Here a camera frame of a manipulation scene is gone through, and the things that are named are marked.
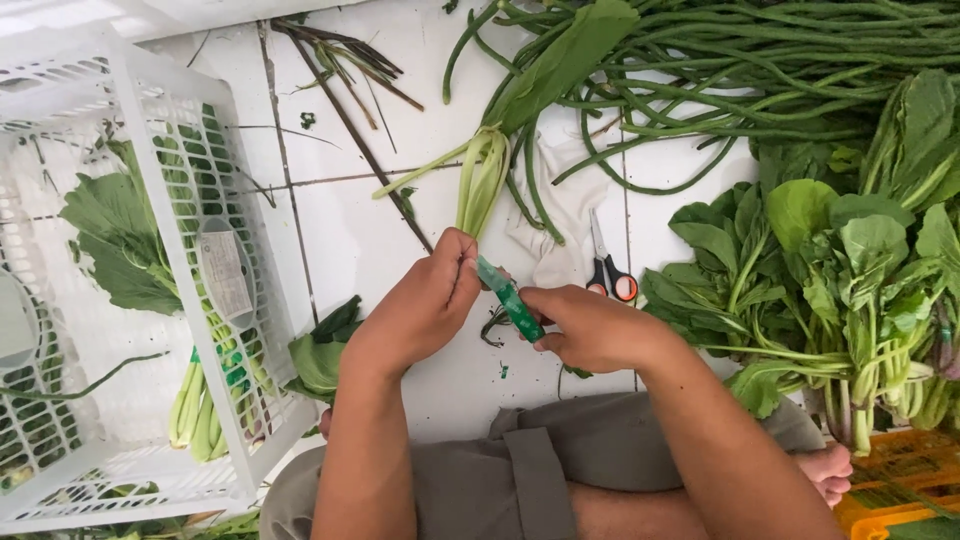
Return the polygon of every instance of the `person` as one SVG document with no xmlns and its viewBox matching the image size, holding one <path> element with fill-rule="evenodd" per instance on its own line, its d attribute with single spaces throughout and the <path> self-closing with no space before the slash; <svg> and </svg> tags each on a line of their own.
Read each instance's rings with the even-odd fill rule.
<svg viewBox="0 0 960 540">
<path fill-rule="evenodd" d="M 400 378 L 463 326 L 476 258 L 476 241 L 447 229 L 356 331 L 328 443 L 276 478 L 262 538 L 844 538 L 830 512 L 850 488 L 843 447 L 818 450 L 787 400 L 759 423 L 669 326 L 573 285 L 520 290 L 560 329 L 533 347 L 594 373 L 635 370 L 646 393 L 503 409 L 487 438 L 411 446 Z"/>
</svg>

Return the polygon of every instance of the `black scissor handle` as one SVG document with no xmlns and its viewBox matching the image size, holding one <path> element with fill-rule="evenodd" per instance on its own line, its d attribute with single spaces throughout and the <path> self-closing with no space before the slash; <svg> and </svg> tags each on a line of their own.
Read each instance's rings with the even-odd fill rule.
<svg viewBox="0 0 960 540">
<path fill-rule="evenodd" d="M 607 273 L 610 274 L 610 289 L 613 297 L 620 302 L 630 302 L 636 298 L 637 289 L 636 280 L 630 274 L 624 274 L 613 266 L 613 257 L 607 255 L 603 261 L 607 266 Z"/>
<path fill-rule="evenodd" d="M 603 274 L 603 262 L 593 258 L 593 278 L 587 282 L 587 290 L 607 296 L 607 279 Z"/>
</svg>

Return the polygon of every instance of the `scissors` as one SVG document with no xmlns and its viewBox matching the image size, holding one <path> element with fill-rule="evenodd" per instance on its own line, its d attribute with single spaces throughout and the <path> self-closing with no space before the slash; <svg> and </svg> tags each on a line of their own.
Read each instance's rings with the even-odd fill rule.
<svg viewBox="0 0 960 540">
<path fill-rule="evenodd" d="M 607 279 L 604 275 L 604 267 L 607 268 L 607 274 L 610 274 L 610 284 L 613 289 L 613 297 L 620 302 L 630 302 L 636 298 L 636 280 L 630 274 L 624 274 L 617 270 L 613 265 L 613 257 L 607 253 L 607 248 L 603 243 L 603 235 L 600 234 L 600 224 L 597 222 L 596 210 L 590 211 L 590 228 L 593 230 L 593 279 L 587 282 L 587 290 L 610 296 L 607 289 Z"/>
</svg>

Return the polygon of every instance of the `scissor blade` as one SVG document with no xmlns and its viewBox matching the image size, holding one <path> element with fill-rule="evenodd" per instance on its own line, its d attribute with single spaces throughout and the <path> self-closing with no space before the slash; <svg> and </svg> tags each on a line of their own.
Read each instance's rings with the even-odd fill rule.
<svg viewBox="0 0 960 540">
<path fill-rule="evenodd" d="M 593 232 L 593 250 L 599 258 L 607 258 L 607 246 L 603 243 L 603 234 L 600 233 L 600 223 L 597 221 L 595 209 L 590 211 L 590 230 Z"/>
</svg>

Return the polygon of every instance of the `gray shorts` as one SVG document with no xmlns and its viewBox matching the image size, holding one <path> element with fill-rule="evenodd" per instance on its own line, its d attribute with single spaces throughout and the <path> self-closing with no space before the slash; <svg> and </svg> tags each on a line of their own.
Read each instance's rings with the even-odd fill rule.
<svg viewBox="0 0 960 540">
<path fill-rule="evenodd" d="M 789 453 L 825 446 L 785 398 L 761 424 Z M 325 450 L 280 472 L 261 509 L 261 538 L 309 540 Z M 420 540 L 572 540 L 568 480 L 631 492 L 683 487 L 645 393 L 500 409 L 487 438 L 415 445 L 410 457 Z"/>
</svg>

